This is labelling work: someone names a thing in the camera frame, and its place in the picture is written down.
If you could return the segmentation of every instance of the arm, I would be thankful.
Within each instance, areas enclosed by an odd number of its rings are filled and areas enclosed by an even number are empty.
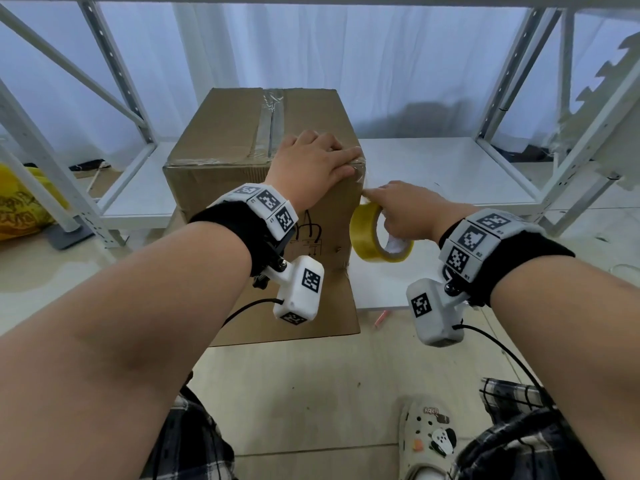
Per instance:
[[[364,192],[405,239],[440,236],[478,208],[403,182]],[[640,467],[640,290],[575,258],[540,257],[495,286],[496,317],[606,478]]]
[[[307,209],[360,154],[327,134],[285,137],[266,183]],[[188,224],[0,337],[3,478],[138,478],[251,265],[225,227]]]

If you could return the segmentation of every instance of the black and white plaid fabric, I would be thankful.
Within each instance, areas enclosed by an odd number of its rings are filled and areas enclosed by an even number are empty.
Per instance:
[[[213,418],[196,395],[183,386],[140,478],[237,480],[234,460],[234,451],[222,439]]]
[[[533,386],[482,379],[480,397],[493,426],[455,460],[453,480],[604,480],[564,417]]]
[[[557,409],[540,393],[497,379],[482,379],[480,397],[493,426],[455,460],[451,480],[604,480]],[[234,451],[196,395],[182,387],[140,478],[237,480]]]

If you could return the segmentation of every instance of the black strap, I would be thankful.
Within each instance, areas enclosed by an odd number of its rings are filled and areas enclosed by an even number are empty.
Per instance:
[[[197,213],[189,222],[199,221],[220,224],[242,239],[251,254],[251,276],[258,276],[263,272],[264,268],[273,262],[274,255],[277,257],[277,252],[282,255],[284,245],[291,238],[291,233],[287,234],[282,240],[284,241],[282,249],[276,251],[280,243],[275,242],[264,220],[244,202],[219,203]]]
[[[442,249],[444,241],[453,233],[461,220],[453,224],[440,238],[438,246]],[[485,259],[476,279],[468,283],[462,278],[454,279],[453,286],[465,291],[474,305],[491,306],[491,292],[496,284],[521,264],[541,256],[570,256],[575,254],[562,244],[546,238],[542,234],[521,232],[503,240]]]

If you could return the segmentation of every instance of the hand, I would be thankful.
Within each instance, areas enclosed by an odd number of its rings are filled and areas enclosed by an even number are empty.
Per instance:
[[[344,150],[331,133],[318,136],[306,130],[297,138],[287,135],[264,183],[272,185],[300,213],[313,207],[332,186],[354,175],[355,168],[347,163],[359,156],[359,146]]]
[[[436,192],[399,180],[362,194],[384,209],[389,234],[414,241],[438,242],[449,227],[478,211],[473,205],[450,202]]]

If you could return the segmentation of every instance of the wrist-mounted device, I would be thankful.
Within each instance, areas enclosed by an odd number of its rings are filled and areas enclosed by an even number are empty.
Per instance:
[[[423,278],[407,288],[418,337],[444,347],[462,341],[464,302],[490,306],[491,291],[510,271],[540,256],[575,257],[542,227],[508,212],[482,209],[452,225],[439,243],[444,282]]]
[[[266,184],[244,184],[228,192],[191,222],[208,221],[228,228],[249,250],[253,286],[267,287],[269,279],[280,285],[273,307],[277,318],[298,325],[316,317],[324,267],[310,256],[289,263],[284,248],[296,231],[298,216],[291,202]]]

